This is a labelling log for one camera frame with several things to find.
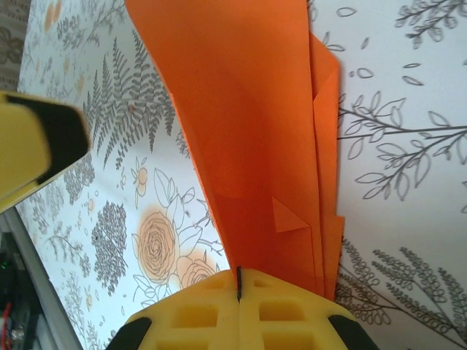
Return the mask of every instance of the black rubber pad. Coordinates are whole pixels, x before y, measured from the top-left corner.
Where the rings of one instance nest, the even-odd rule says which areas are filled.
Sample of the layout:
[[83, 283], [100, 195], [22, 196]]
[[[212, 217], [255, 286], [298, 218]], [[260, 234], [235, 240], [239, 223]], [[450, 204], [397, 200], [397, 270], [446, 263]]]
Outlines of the black rubber pad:
[[37, 179], [43, 184], [86, 155], [88, 137], [77, 110], [70, 106], [7, 95], [11, 104], [28, 107], [39, 118], [49, 144], [52, 162], [48, 170]]
[[135, 319], [118, 330], [107, 350], [138, 350], [152, 321], [147, 317]]
[[329, 317], [329, 322], [349, 350], [379, 350], [358, 322], [341, 315]]

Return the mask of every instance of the leaf branch print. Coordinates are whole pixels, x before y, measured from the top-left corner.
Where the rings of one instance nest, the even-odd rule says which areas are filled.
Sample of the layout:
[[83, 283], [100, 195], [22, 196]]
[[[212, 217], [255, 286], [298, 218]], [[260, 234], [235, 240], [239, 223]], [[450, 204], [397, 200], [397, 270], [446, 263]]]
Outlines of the leaf branch print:
[[81, 307], [81, 287], [79, 286], [76, 273], [70, 273], [70, 276], [66, 280], [66, 288], [68, 289], [64, 303], [66, 315], [73, 324], [73, 328], [77, 331], [77, 334], [82, 339], [85, 339], [84, 311]]
[[104, 167], [117, 148], [117, 170], [129, 147], [141, 139], [148, 139], [154, 150], [155, 134], [161, 122], [171, 136], [175, 111], [161, 78], [138, 34], [133, 31], [134, 66], [121, 51], [115, 37], [112, 60], [103, 59], [101, 81], [96, 71], [93, 92], [83, 104], [92, 130], [96, 151], [105, 148]]
[[45, 187], [45, 197], [52, 219], [55, 220], [65, 203], [62, 187], [57, 184], [57, 181], [51, 182]]
[[402, 6], [399, 9], [400, 17], [395, 20], [395, 26], [400, 28], [406, 23], [413, 27], [414, 32], [406, 34], [412, 40], [413, 48], [418, 49], [422, 44], [422, 35], [427, 33], [429, 37], [440, 42], [444, 38], [443, 29], [454, 29], [458, 26], [458, 19], [467, 17], [466, 0], [431, 0], [430, 3], [422, 0], [414, 0], [412, 5]]
[[48, 221], [44, 218], [45, 213], [45, 201], [40, 193], [34, 193], [30, 196], [32, 202], [32, 220], [37, 222], [39, 231], [42, 235], [47, 234], [49, 228]]
[[76, 259], [78, 259], [78, 263], [81, 267], [83, 276], [88, 277], [90, 273], [89, 256], [84, 252], [81, 242], [70, 241], [71, 231], [71, 226], [68, 226], [67, 228], [65, 228], [65, 230], [63, 230], [63, 223], [62, 221], [60, 221], [55, 227], [53, 235], [47, 240], [45, 240], [44, 244], [51, 245], [56, 260], [58, 260], [59, 249], [61, 249], [62, 260], [64, 262], [68, 260], [68, 256], [72, 264], [75, 264]]
[[314, 0], [306, 0], [306, 6], [308, 7], [308, 18], [310, 21], [315, 22], [318, 17], [318, 10]]
[[402, 107], [405, 98], [381, 104], [381, 92], [376, 92], [369, 105], [364, 106], [364, 97], [359, 96], [350, 108], [342, 106], [345, 96], [341, 97], [339, 107], [339, 124], [346, 123], [341, 140], [354, 139], [347, 158], [358, 157], [368, 140], [369, 144], [377, 143], [388, 136], [398, 134], [414, 134], [409, 148], [392, 142], [380, 143], [376, 146], [380, 153], [377, 157], [385, 162], [383, 171], [372, 171], [356, 179], [357, 183], [369, 184], [371, 189], [363, 199], [383, 195], [388, 199], [395, 192], [403, 201], [411, 188], [418, 188], [427, 177], [434, 158], [441, 155], [447, 160], [456, 154], [461, 165], [467, 164], [467, 125], [453, 126], [446, 117], [429, 111], [428, 119], [432, 128], [405, 128]]
[[85, 350], [104, 350], [104, 344], [99, 340], [96, 326], [90, 321], [86, 324], [82, 307], [80, 281], [76, 273], [71, 272], [66, 280], [67, 295], [64, 300], [66, 314], [80, 338]]
[[[435, 272], [421, 257], [400, 248], [405, 261], [374, 250], [377, 258], [371, 266], [386, 279], [385, 287], [393, 296], [379, 292], [381, 284], [375, 271], [347, 239], [344, 254], [350, 258], [352, 270], [340, 265], [336, 301], [368, 324], [391, 324], [391, 313], [398, 311], [432, 330], [460, 349], [467, 349], [467, 295], [458, 281], [443, 268]], [[422, 292], [428, 306], [411, 294]]]
[[100, 45], [99, 35], [97, 35], [97, 30], [99, 28], [107, 28], [109, 30], [109, 34], [112, 33], [114, 28], [114, 24], [112, 22], [113, 17], [117, 14], [120, 20], [126, 15], [125, 4], [118, 0], [112, 0], [112, 4], [110, 5], [109, 9], [106, 9], [107, 2], [104, 2], [104, 5], [99, 10], [97, 16], [93, 16], [95, 18], [93, 29], [86, 37], [86, 40], [83, 42], [83, 47], [88, 42], [94, 42], [97, 46]]
[[63, 48], [66, 50], [69, 47], [76, 49], [80, 46], [85, 29], [81, 28], [81, 17], [79, 15], [71, 18], [64, 18], [57, 25], [57, 39], [63, 42]]
[[322, 43], [324, 46], [326, 46], [328, 50], [338, 52], [338, 53], [345, 51], [345, 47], [343, 47], [342, 45], [329, 44], [330, 38], [331, 38], [331, 33], [329, 31], [326, 31], [326, 33], [324, 34]]
[[208, 246], [211, 249], [211, 252], [215, 252], [217, 255], [222, 256], [222, 251], [224, 250], [223, 245], [219, 241], [207, 241], [206, 239], [200, 238], [198, 240], [199, 244], [203, 244], [205, 246]]

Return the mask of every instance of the black tip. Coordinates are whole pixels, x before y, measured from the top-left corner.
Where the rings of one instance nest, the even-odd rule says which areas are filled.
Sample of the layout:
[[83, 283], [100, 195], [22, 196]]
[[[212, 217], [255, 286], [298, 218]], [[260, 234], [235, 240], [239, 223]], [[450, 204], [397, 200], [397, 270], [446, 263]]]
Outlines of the black tip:
[[239, 303], [242, 299], [242, 268], [240, 266], [236, 267], [236, 299]]

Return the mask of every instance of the red wire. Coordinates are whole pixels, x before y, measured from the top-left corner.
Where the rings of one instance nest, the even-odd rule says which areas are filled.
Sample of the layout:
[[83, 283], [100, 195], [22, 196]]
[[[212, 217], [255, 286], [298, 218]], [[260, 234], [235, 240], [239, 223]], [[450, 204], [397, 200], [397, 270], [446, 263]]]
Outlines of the red wire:
[[12, 304], [8, 303], [5, 312], [3, 313], [3, 332], [1, 333], [1, 350], [8, 350], [7, 349], [7, 323], [9, 312], [11, 311]]

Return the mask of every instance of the floral wallpaper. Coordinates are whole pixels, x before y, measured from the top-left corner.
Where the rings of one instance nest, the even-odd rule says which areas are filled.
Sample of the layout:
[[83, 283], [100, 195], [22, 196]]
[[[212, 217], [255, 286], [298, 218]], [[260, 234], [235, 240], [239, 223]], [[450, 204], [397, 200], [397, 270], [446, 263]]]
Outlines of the floral wallpaper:
[[[341, 63], [336, 301], [381, 349], [467, 349], [467, 2], [307, 5]], [[85, 350], [228, 268], [122, 0], [33, 0], [19, 90], [82, 108], [93, 140], [18, 205]]]
[[0, 1], [0, 90], [16, 90], [29, 0]]
[[32, 1], [18, 90], [82, 108], [93, 140], [18, 205], [85, 350], [228, 268], [169, 94], [122, 1]]

